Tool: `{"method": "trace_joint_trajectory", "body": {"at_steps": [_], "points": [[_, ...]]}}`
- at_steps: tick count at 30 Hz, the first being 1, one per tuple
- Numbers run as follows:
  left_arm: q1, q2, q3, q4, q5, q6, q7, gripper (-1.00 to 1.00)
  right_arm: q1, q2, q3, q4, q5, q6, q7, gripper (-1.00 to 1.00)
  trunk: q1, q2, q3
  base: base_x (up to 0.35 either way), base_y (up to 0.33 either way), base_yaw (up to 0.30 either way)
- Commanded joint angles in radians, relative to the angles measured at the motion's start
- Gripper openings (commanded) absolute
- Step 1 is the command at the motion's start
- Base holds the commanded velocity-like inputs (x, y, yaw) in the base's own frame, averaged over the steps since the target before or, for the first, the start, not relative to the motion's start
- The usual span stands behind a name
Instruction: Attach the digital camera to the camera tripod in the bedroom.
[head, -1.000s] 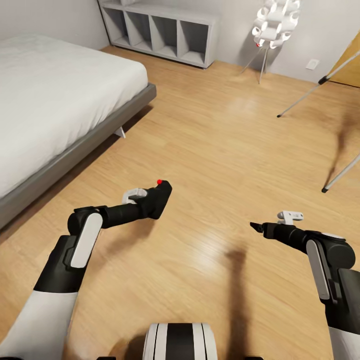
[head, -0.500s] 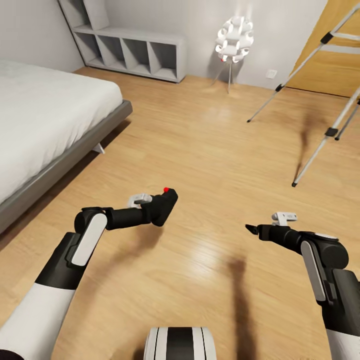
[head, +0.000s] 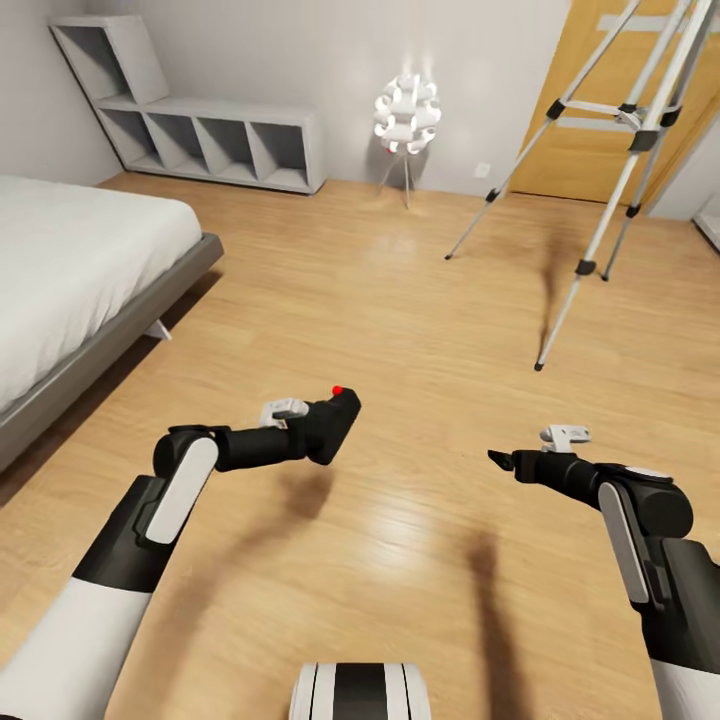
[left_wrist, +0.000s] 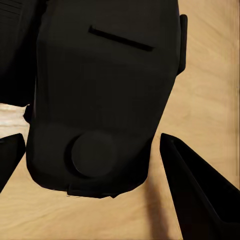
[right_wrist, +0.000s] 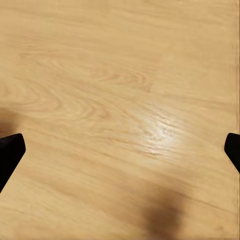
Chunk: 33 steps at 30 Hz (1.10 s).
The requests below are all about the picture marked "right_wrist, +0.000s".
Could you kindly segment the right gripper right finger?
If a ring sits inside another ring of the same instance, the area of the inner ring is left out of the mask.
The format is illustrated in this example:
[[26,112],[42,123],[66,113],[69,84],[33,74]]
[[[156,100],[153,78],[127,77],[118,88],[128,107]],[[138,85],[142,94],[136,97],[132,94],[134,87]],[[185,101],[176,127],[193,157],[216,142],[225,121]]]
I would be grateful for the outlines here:
[[235,133],[228,133],[224,151],[240,173],[240,135]]

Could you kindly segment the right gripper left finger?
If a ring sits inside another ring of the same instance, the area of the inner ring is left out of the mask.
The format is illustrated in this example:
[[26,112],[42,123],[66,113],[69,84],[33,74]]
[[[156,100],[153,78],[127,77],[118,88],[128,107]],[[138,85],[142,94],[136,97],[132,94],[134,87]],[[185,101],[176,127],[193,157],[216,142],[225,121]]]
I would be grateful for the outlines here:
[[22,133],[0,138],[0,193],[26,152]]

